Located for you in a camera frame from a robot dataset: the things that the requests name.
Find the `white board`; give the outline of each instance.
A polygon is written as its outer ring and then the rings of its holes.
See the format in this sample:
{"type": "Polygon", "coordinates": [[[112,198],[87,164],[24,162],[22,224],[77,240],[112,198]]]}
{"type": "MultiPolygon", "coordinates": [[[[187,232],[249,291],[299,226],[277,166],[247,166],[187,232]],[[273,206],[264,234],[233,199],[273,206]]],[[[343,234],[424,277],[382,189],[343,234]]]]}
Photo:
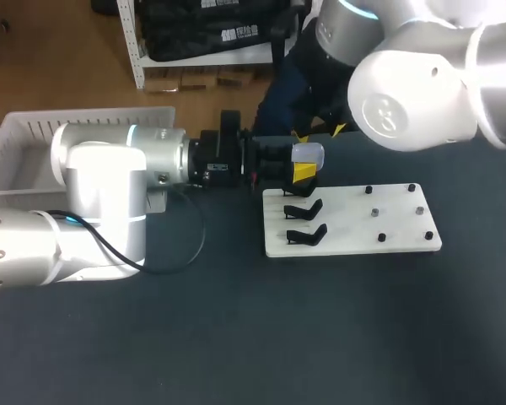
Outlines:
{"type": "Polygon", "coordinates": [[[265,190],[264,239],[269,257],[308,257],[438,251],[442,246],[422,188],[416,184],[414,192],[408,184],[319,187],[307,198],[283,196],[282,190],[265,190]],[[324,207],[312,221],[285,219],[283,207],[294,205],[310,209],[321,198],[324,207]],[[423,207],[423,215],[417,208],[423,207]],[[379,210],[372,216],[374,208],[379,210]],[[287,230],[313,234],[326,224],[328,233],[317,246],[289,245],[287,230]],[[431,240],[427,232],[433,232],[431,240]],[[379,242],[379,234],[385,234],[379,242]]]}

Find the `robotic arm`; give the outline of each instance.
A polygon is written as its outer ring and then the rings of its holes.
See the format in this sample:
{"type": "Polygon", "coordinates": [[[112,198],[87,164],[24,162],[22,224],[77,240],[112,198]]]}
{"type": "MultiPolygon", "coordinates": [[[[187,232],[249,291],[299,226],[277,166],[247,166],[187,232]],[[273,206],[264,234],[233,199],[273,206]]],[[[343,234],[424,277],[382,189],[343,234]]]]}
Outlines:
{"type": "Polygon", "coordinates": [[[504,0],[326,0],[317,39],[357,66],[349,107],[381,146],[414,151],[482,134],[506,149],[504,0]]]}
{"type": "MultiPolygon", "coordinates": [[[[482,134],[506,149],[506,2],[456,2],[468,3],[469,13],[439,6],[444,3],[325,0],[316,37],[328,57],[356,67],[350,110],[376,143],[413,151],[482,134]],[[501,24],[487,25],[491,18],[501,24]]],[[[261,148],[239,137],[236,124],[203,132],[199,141],[180,129],[60,127],[51,167],[67,186],[70,211],[135,266],[72,218],[0,208],[0,287],[137,273],[145,257],[149,188],[255,185],[260,177],[287,178],[287,163],[322,166],[320,147],[261,148]]]]}

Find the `yellow label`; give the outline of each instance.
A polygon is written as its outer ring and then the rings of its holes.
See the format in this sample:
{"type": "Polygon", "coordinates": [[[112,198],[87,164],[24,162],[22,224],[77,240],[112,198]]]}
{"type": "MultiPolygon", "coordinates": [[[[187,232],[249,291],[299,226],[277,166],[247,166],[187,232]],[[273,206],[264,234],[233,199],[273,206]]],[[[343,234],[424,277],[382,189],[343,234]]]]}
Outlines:
{"type": "Polygon", "coordinates": [[[311,177],[315,177],[316,174],[317,174],[317,165],[315,163],[295,163],[293,183],[305,179],[310,179],[311,177]]]}
{"type": "Polygon", "coordinates": [[[337,127],[336,127],[336,131],[334,131],[334,134],[332,135],[333,138],[335,138],[339,132],[341,132],[343,129],[345,129],[345,127],[347,126],[347,124],[339,124],[337,127]]]}
{"type": "Polygon", "coordinates": [[[298,138],[298,142],[300,143],[307,143],[307,141],[310,139],[310,136],[306,136],[306,137],[299,137],[298,136],[298,133],[296,131],[293,130],[293,135],[298,138]]]}

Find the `black cable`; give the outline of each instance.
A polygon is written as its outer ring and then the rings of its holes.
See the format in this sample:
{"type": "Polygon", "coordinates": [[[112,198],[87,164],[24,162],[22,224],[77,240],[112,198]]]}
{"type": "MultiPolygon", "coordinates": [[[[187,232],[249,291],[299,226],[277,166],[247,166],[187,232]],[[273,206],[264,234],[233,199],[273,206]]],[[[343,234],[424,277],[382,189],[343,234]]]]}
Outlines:
{"type": "Polygon", "coordinates": [[[204,242],[206,240],[206,219],[204,218],[204,214],[202,213],[201,208],[193,201],[191,200],[186,194],[183,192],[179,192],[178,190],[174,189],[174,191],[180,195],[186,202],[188,202],[193,208],[195,208],[199,214],[199,218],[201,219],[201,226],[202,226],[202,236],[201,236],[201,242],[199,244],[198,249],[196,250],[195,254],[189,259],[185,264],[179,265],[176,267],[169,267],[169,268],[160,268],[160,269],[153,269],[150,267],[142,266],[140,264],[136,264],[134,261],[128,259],[124,255],[122,255],[113,245],[111,245],[101,234],[97,231],[94,226],[92,226],[90,223],[86,222],[82,217],[79,217],[75,213],[71,213],[69,211],[62,211],[58,209],[53,209],[51,211],[47,211],[49,215],[59,215],[62,217],[67,217],[74,219],[75,221],[79,222],[86,230],[92,234],[92,236],[97,239],[101,244],[106,247],[113,255],[115,255],[118,259],[120,259],[122,262],[127,264],[128,266],[131,266],[135,269],[137,269],[139,272],[146,273],[146,274],[152,274],[155,276],[161,276],[161,275],[169,275],[169,274],[177,274],[183,272],[186,267],[188,267],[190,264],[192,264],[195,259],[198,258],[198,256],[201,254],[202,248],[204,247],[204,242]]]}

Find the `robot logo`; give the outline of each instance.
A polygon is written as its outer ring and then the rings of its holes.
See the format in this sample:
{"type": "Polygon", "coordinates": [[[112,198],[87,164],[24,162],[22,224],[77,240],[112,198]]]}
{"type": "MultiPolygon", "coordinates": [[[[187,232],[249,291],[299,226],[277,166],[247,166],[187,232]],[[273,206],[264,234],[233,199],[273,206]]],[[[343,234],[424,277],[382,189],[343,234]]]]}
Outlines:
{"type": "Polygon", "coordinates": [[[362,114],[369,127],[386,138],[398,138],[408,125],[401,104],[385,94],[370,95],[363,103],[362,114]]]}

